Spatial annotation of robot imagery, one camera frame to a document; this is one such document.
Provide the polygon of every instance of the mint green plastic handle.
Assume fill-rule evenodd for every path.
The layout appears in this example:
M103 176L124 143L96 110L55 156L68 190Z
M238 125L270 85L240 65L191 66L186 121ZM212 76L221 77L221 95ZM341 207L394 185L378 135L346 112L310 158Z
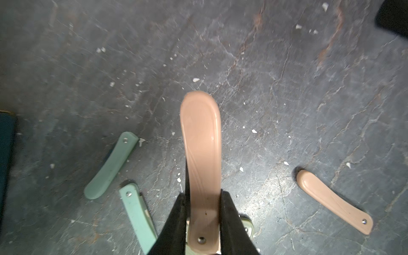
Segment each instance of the mint green plastic handle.
M123 132L120 135L108 160L85 187L84 195L86 198L96 199L102 196L125 163L138 140L139 138L131 132Z
M130 183L121 188L119 194L135 230L140 247L143 253L147 254L156 242L157 234L143 197L140 196L139 188L136 184Z

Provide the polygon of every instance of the rust stain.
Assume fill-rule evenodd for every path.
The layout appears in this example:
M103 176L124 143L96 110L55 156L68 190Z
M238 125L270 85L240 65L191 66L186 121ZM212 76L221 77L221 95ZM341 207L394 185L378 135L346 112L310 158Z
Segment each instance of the rust stain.
M254 21L255 31L261 30L262 29L262 13L259 12L258 14L255 14L253 21Z
M336 40L337 36L339 35L343 24L344 24L344 15L343 15L343 11L340 8L340 5L337 7L336 9L337 12L337 26L336 26L336 31L334 32L334 34L331 36L329 44L327 45L327 47L325 49L323 49L320 54L319 54L319 64L317 65L318 67L322 65L323 61L326 58L326 54L327 52L333 47L334 41Z

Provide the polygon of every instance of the paint chip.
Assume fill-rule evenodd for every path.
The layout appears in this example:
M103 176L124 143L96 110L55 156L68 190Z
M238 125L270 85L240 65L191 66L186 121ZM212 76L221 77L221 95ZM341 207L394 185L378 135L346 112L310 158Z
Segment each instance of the paint chip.
M328 3L323 3L322 4L322 8L323 8L323 10L326 12L327 11L327 8L329 7L329 4Z
M143 138L139 138L139 147L142 147L142 143L145 141Z

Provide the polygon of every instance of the black fabric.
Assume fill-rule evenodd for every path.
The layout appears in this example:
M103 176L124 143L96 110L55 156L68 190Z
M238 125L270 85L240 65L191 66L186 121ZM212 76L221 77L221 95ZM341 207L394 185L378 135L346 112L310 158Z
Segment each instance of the black fabric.
M408 38L408 0L385 0L375 24Z
M16 117L14 115L0 111L0 230L15 123Z

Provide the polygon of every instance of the rivet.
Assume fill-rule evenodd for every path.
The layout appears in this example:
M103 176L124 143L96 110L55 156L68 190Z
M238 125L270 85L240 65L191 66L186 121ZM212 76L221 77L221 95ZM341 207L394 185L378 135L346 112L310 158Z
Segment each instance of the rivet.
M202 237L202 236L198 238L198 243L199 244L205 244L205 241L206 241L205 238Z

